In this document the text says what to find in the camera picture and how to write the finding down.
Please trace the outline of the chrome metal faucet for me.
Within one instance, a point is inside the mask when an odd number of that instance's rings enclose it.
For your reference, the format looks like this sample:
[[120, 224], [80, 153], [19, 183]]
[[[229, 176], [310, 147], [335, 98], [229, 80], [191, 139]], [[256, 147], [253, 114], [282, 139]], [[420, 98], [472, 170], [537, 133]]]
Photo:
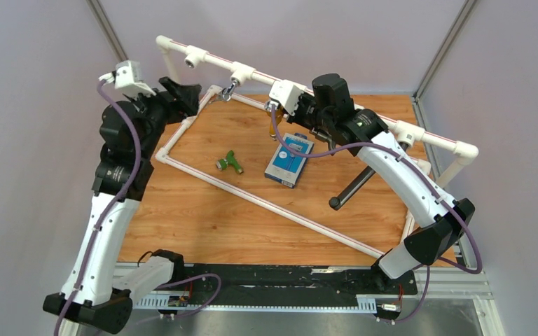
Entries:
[[218, 98], [220, 101], [229, 102], [234, 91], [240, 86], [240, 81], [237, 78], [231, 78], [230, 85], [220, 91]]

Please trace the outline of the green plastic faucet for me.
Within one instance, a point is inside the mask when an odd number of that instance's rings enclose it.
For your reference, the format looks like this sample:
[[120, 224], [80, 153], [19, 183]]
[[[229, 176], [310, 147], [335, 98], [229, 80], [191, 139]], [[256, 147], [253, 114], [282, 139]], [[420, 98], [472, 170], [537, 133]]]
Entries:
[[233, 167], [237, 174], [244, 173], [244, 169], [237, 161], [233, 150], [228, 151], [224, 158], [218, 159], [216, 161], [216, 167], [220, 171], [224, 171], [229, 167]]

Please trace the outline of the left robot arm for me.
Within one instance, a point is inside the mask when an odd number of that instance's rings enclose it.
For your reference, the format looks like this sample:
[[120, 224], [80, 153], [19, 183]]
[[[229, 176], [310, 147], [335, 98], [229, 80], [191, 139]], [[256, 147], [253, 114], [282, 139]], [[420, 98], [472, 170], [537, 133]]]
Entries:
[[90, 217], [76, 262], [62, 289], [47, 295], [43, 310], [113, 335], [127, 325], [134, 304], [158, 287], [186, 283], [184, 257], [158, 249], [128, 275], [113, 276], [128, 225], [153, 173], [152, 157], [165, 128], [197, 114], [202, 87], [162, 77], [159, 88], [140, 81], [135, 94], [109, 100], [102, 113], [104, 145], [92, 184]]

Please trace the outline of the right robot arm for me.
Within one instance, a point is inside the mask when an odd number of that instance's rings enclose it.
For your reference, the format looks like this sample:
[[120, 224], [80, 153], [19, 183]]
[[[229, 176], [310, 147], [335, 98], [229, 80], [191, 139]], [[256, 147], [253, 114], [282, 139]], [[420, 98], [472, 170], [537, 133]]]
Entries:
[[348, 150], [366, 163], [401, 198], [419, 225], [374, 264], [373, 287], [389, 293], [399, 285], [400, 276], [434, 264], [467, 233], [475, 206], [467, 198], [455, 199], [422, 172], [385, 121], [354, 104], [344, 78], [336, 73], [318, 76], [312, 91], [309, 94], [285, 80], [275, 83], [270, 110], [287, 114], [288, 123], [326, 136], [330, 155]]

